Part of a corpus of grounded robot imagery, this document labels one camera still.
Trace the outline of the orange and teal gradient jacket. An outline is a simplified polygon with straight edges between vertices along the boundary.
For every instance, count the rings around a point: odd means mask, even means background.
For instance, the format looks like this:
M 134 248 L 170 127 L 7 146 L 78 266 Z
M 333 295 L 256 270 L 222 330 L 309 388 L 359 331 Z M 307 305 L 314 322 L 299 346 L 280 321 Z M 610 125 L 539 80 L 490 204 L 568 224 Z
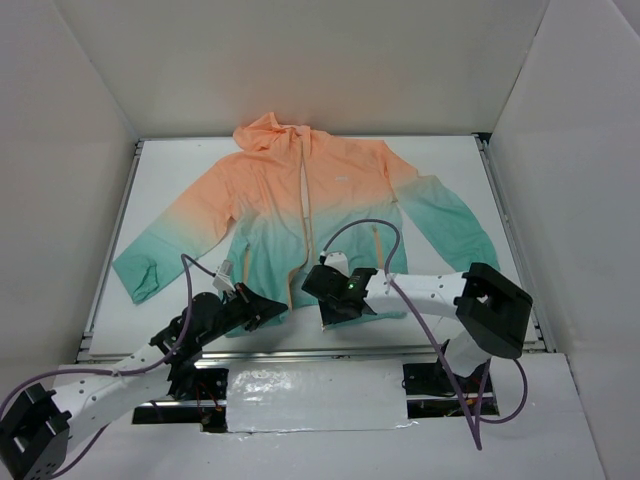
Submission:
M 456 272 L 496 265 L 496 250 L 471 209 L 433 175 L 385 142 L 282 125 L 273 114 L 234 132 L 238 151 L 218 160 L 114 260 L 134 303 L 159 293 L 222 240 L 231 278 L 290 309 L 312 306 L 301 286 L 331 246 L 353 268 L 407 271 L 396 239 L 409 218 Z

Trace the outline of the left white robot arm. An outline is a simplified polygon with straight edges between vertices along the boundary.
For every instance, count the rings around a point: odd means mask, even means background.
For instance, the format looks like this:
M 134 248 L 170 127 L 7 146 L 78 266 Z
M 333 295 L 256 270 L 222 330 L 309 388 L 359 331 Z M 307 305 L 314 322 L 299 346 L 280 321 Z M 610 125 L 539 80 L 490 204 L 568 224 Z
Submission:
M 1 409 L 2 463 L 14 479 L 55 478 L 69 451 L 125 413 L 165 396 L 189 396 L 204 346 L 236 328 L 253 331 L 287 309 L 242 283 L 226 301 L 203 292 L 112 367 L 73 368 L 76 381 L 57 389 L 45 389 L 41 379 L 29 381 Z

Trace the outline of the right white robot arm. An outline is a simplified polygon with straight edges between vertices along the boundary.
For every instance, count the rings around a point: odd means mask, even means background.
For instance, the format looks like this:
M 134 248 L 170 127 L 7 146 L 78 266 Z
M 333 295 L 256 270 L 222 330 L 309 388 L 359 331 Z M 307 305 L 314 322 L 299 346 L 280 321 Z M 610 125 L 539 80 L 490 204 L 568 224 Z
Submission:
M 346 276 L 332 266 L 316 265 L 302 290 L 318 301 L 325 326 L 399 312 L 458 321 L 462 332 L 446 341 L 434 370 L 446 391 L 459 390 L 494 357 L 520 359 L 533 305 L 528 293 L 485 263 L 446 275 L 357 268 Z

